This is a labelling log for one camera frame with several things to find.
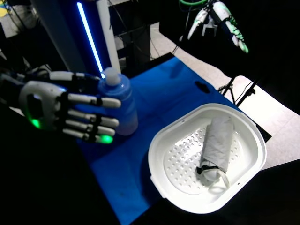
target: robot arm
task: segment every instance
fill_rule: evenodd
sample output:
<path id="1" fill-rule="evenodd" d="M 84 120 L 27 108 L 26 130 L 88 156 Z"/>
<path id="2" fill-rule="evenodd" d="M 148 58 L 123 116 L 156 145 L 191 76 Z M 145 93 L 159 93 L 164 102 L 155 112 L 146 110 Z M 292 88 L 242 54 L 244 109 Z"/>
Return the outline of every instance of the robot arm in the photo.
<path id="1" fill-rule="evenodd" d="M 120 107 L 121 102 L 117 99 L 91 94 L 96 92 L 93 88 L 98 86 L 98 77 L 82 73 L 56 71 L 24 76 L 23 81 L 32 79 L 27 83 L 17 81 L 15 77 L 4 74 L 1 74 L 1 78 L 0 93 L 4 87 L 4 79 L 6 85 L 13 82 L 13 85 L 16 83 L 17 87 L 20 88 L 18 100 L 14 100 L 14 102 L 18 102 L 25 117 L 35 127 L 63 132 L 89 142 L 112 142 L 112 136 L 115 135 L 114 128 L 119 125 L 117 119 L 75 109 L 78 104 L 109 108 Z M 64 83 L 69 88 L 67 89 L 58 83 Z"/>
<path id="2" fill-rule="evenodd" d="M 237 28 L 237 23 L 234 17 L 232 16 L 226 5 L 219 0 L 209 0 L 208 3 L 201 9 L 194 20 L 192 28 L 189 31 L 187 37 L 188 40 L 192 37 L 194 31 L 196 30 L 196 27 L 204 23 L 207 16 L 210 17 L 210 20 L 213 20 L 215 22 L 216 26 L 206 26 L 206 24 L 204 24 L 202 36 L 204 36 L 205 34 L 206 27 L 216 29 L 220 25 L 223 31 L 229 35 L 235 46 L 239 47 L 245 53 L 249 52 L 245 44 L 244 37 Z"/>

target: white plastic tub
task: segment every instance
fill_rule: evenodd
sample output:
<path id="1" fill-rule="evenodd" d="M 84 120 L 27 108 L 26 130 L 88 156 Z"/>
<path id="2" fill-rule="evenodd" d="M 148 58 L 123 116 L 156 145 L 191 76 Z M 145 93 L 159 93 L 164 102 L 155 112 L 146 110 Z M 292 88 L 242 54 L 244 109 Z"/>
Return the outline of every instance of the white plastic tub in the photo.
<path id="1" fill-rule="evenodd" d="M 231 116 L 234 134 L 226 173 L 229 189 L 220 179 L 208 185 L 196 175 L 211 119 Z M 163 198 L 192 213 L 210 213 L 223 207 L 263 167 L 266 146 L 255 124 L 243 113 L 221 104 L 198 107 L 153 138 L 148 153 L 151 180 Z"/>

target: blue table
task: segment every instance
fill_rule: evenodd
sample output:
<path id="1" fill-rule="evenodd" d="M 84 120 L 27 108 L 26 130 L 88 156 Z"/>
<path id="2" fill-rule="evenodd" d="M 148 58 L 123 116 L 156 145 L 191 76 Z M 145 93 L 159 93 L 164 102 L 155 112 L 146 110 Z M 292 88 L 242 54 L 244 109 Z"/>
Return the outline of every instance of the blue table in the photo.
<path id="1" fill-rule="evenodd" d="M 195 82 L 205 84 L 204 93 Z M 238 109 L 179 59 L 172 58 L 131 80 L 139 117 L 137 131 L 111 145 L 79 142 L 107 200 L 122 225 L 161 198 L 150 181 L 148 149 L 163 127 L 207 103 Z"/>

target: translucent bottle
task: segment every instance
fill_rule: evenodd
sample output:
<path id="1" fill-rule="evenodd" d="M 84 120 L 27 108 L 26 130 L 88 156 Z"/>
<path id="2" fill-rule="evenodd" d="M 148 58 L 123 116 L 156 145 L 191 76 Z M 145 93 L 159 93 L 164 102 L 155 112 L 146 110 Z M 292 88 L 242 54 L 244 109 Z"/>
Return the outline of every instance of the translucent bottle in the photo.
<path id="1" fill-rule="evenodd" d="M 105 79 L 101 80 L 98 89 L 102 96 L 116 98 L 121 101 L 121 108 L 106 108 L 107 116 L 117 118 L 120 122 L 116 128 L 119 135 L 130 135 L 138 126 L 135 100 L 132 96 L 130 80 L 112 67 L 104 71 Z"/>

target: white floor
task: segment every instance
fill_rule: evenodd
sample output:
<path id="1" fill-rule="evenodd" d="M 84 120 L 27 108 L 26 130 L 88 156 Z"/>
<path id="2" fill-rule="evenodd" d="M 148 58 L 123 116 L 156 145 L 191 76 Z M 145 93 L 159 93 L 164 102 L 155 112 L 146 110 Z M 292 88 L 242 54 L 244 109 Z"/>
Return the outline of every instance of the white floor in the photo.
<path id="1" fill-rule="evenodd" d="M 151 38 L 161 56 L 171 52 L 175 44 L 160 34 L 158 28 L 158 23 L 151 26 Z M 151 45 L 151 55 L 156 58 L 158 53 Z M 216 89 L 230 81 L 230 78 L 216 67 L 196 59 L 181 49 L 176 51 L 175 56 Z M 249 82 L 250 80 L 243 76 L 235 79 L 233 83 L 235 98 L 243 92 Z M 256 94 L 246 98 L 240 105 L 240 109 L 272 135 L 266 144 L 267 162 L 263 169 L 299 159 L 300 116 L 280 104 L 258 86 L 255 87 L 255 91 Z M 231 100 L 229 94 L 226 94 L 226 97 Z"/>

